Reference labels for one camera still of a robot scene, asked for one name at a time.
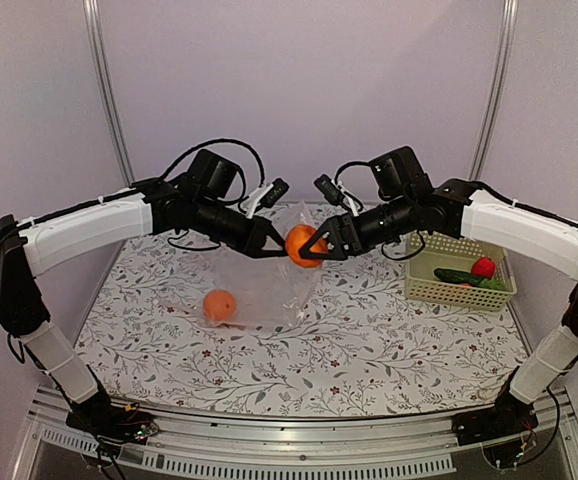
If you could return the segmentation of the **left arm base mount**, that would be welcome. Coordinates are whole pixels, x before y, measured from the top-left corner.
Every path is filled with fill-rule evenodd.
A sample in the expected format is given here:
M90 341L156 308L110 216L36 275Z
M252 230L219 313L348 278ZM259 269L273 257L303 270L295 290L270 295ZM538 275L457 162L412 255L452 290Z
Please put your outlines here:
M116 406L100 380L89 370L96 383L95 393L81 403L66 397L70 412L66 425L115 444L145 445L159 432L155 417L143 411L139 402Z

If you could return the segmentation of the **red strawberry toy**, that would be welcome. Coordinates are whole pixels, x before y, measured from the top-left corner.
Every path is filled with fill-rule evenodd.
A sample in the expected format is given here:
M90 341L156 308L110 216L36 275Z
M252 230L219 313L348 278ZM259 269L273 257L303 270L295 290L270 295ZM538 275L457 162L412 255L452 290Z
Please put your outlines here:
M470 273L486 279L492 279L496 269L496 263L492 259L481 257L472 265Z

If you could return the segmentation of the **orange tangerine front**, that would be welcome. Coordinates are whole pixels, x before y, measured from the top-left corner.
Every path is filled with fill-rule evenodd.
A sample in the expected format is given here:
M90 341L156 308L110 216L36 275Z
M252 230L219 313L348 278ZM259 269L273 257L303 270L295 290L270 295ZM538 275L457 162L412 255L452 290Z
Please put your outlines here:
M214 289L205 295L202 307L207 320L226 322L236 313L237 300L229 291Z

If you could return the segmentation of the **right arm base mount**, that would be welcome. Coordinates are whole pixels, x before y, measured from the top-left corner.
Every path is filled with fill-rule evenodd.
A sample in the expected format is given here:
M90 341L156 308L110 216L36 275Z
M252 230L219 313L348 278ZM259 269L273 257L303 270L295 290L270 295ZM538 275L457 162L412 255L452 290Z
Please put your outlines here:
M538 426L533 404L523 403L510 392L517 371L518 367L505 381L492 406L452 417L451 429L460 446L519 434Z

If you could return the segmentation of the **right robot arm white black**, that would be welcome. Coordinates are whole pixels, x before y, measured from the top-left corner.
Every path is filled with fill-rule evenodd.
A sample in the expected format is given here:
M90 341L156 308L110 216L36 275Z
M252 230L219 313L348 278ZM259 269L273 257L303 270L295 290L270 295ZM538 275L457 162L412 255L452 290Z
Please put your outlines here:
M504 391L511 397L487 412L490 432L508 435L524 420L523 404L534 402L578 360L578 221L510 200L478 181L450 179L435 187L408 146L367 165L382 204L329 218L300 248L302 258L343 261L426 231L511 250L575 281L560 326L510 376Z

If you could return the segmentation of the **green leafy vegetable toy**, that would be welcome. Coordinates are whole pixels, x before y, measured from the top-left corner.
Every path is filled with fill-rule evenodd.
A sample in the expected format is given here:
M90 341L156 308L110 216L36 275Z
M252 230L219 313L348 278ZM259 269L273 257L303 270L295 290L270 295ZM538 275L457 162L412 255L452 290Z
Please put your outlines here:
M495 278L484 279L480 283L480 287L485 288L485 289L495 290L495 291L503 291L503 292L508 291L508 287L506 286L506 284L502 281L495 279Z

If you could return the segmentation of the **clear zip top bag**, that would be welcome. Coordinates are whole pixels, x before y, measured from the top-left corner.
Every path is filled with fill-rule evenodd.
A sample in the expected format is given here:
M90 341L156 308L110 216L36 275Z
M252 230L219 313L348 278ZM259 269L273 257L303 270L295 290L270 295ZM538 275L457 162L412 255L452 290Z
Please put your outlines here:
M321 277L322 263L303 260L298 248L305 240L305 227L313 222L303 202L280 209L271 219L285 240L289 255L250 259L226 247L199 257L208 284L177 302L160 303L172 313L191 316L207 327L253 329L291 327L298 322ZM237 300L234 316L212 322L203 314L203 299L214 289L229 291Z

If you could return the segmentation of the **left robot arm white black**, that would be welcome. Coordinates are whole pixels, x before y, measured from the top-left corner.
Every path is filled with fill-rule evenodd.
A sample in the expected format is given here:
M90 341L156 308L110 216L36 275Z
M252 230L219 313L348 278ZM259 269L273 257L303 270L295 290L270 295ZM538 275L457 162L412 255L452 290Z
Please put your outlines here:
M166 170L117 193L18 221L0 218L0 327L19 340L63 392L80 419L97 434L117 426L104 388L51 322L37 277L73 258L132 238L192 231L248 258L283 257L284 241L258 215L288 191L277 178L235 200L226 195L242 168L202 143L187 151L192 162L178 176Z

